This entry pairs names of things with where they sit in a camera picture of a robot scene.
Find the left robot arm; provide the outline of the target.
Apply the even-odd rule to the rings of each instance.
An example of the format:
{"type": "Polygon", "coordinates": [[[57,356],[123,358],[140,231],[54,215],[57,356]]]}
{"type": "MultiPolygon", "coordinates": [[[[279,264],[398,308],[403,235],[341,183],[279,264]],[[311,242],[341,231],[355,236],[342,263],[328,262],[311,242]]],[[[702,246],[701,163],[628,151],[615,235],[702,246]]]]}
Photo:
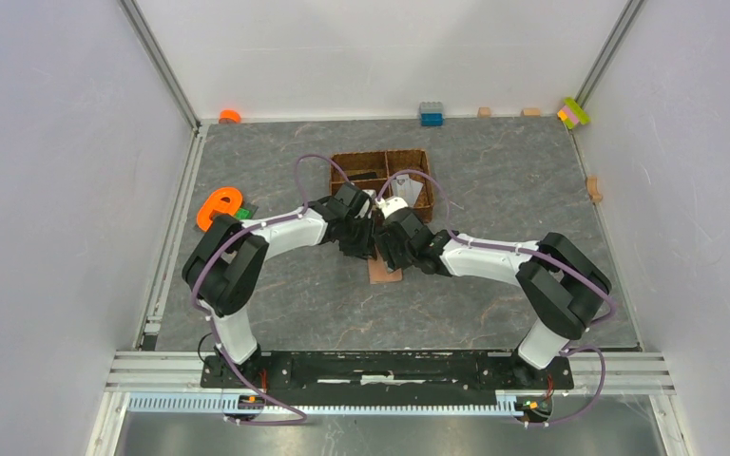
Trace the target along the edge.
{"type": "Polygon", "coordinates": [[[264,262],[303,247],[335,243],[346,257],[375,257],[375,192],[344,183],[332,196],[308,201],[269,219],[242,221],[219,215],[182,268],[192,304],[211,325],[224,374],[238,387],[260,375],[260,345],[246,305],[264,262]]]}

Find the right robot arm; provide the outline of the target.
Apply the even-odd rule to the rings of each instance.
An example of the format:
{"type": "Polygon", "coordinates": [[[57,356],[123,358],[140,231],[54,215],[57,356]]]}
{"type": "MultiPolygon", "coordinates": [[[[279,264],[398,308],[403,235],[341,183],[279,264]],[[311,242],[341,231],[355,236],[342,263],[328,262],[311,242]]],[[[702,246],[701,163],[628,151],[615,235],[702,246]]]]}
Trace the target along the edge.
{"type": "Polygon", "coordinates": [[[534,388],[571,341],[599,320],[611,292],[608,277],[568,238],[550,232],[540,241],[503,242],[448,230],[433,232],[401,198],[376,205],[382,224],[375,246],[392,270],[475,276],[518,286],[537,319],[514,351],[513,380],[534,388]]]}

